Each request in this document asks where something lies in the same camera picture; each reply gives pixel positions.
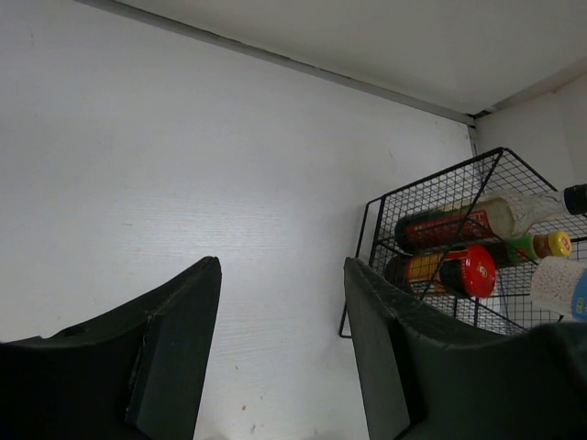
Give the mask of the yellow-cap sauce bottle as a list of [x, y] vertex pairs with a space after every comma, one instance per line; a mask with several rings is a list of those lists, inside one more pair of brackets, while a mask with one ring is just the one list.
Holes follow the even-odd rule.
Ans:
[[518, 238], [484, 243], [495, 267], [510, 268], [546, 257], [566, 258], [572, 251], [570, 236], [564, 231], [547, 234], [524, 234]]

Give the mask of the silver-lid shaker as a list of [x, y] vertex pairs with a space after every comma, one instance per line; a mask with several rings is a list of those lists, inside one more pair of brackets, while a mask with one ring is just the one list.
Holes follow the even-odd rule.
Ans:
[[586, 321], [586, 263], [573, 259], [546, 257], [531, 279], [530, 299], [578, 321]]

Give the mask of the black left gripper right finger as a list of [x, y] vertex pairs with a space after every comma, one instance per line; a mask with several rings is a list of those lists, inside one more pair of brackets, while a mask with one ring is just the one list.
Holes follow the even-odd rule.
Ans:
[[505, 336], [464, 324], [355, 258], [349, 327], [372, 439], [583, 439], [586, 327]]

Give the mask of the red-lid sauce jar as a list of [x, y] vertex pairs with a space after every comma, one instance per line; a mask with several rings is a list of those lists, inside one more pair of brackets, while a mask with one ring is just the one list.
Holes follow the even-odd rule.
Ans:
[[484, 299], [493, 293], [496, 268], [486, 248], [473, 245], [447, 253], [396, 256], [387, 263], [383, 276], [415, 297]]

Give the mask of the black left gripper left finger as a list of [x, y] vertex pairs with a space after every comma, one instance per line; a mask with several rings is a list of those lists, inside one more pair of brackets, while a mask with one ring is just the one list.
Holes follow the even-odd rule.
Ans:
[[48, 338], [1, 346], [4, 439], [190, 439], [221, 289], [218, 258]]

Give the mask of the tall black-cap sauce bottle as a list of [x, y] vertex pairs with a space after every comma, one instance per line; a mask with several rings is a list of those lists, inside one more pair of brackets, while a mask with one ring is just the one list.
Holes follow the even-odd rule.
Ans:
[[538, 223], [586, 213], [586, 185], [557, 192], [492, 192], [476, 203], [453, 204], [407, 215], [395, 225], [399, 248], [425, 249], [499, 237], [518, 238]]

